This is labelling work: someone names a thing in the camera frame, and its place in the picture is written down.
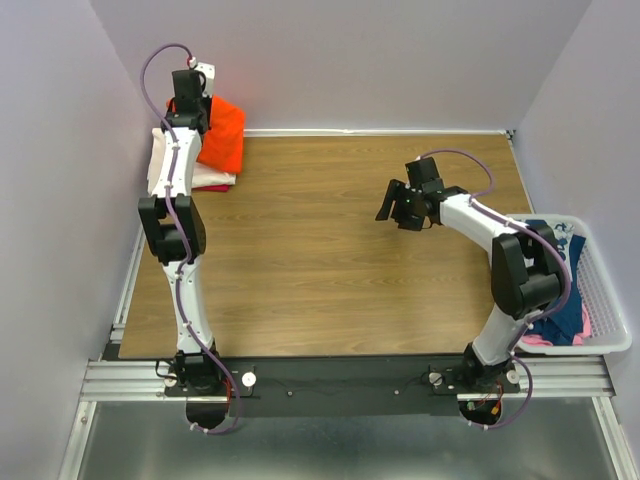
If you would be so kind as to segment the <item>orange t shirt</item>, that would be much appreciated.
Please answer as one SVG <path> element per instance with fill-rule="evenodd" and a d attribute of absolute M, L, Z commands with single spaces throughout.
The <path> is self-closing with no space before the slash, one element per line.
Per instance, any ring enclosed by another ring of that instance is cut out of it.
<path fill-rule="evenodd" d="M 197 161 L 209 168 L 240 174 L 243 169 L 245 113 L 218 96 L 203 99 L 209 130 Z"/>

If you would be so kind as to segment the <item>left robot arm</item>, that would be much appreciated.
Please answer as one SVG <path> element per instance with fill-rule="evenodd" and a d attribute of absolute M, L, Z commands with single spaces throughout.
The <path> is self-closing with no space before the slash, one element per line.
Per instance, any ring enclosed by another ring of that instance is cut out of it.
<path fill-rule="evenodd" d="M 191 394 L 214 393 L 222 372 L 212 356 L 215 340 L 200 284 L 206 230 L 192 184 L 197 158 L 209 131 L 214 70 L 211 66 L 172 73 L 174 96 L 154 133 L 147 196 L 138 213 L 151 254 L 169 283 L 177 324 L 177 353 L 166 382 Z"/>

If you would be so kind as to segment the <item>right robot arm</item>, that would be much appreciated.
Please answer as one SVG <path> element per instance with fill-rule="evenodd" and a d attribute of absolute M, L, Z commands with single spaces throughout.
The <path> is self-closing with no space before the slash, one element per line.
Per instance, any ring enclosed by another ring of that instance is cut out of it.
<path fill-rule="evenodd" d="M 405 170 L 407 181 L 390 180 L 377 220 L 393 219 L 409 231 L 446 226 L 488 255 L 494 306 L 461 363 L 444 377 L 456 386 L 483 391 L 505 374 L 529 326 L 567 302 L 571 273 L 550 227 L 517 221 L 459 186 L 445 186 L 430 156 L 407 163 Z"/>

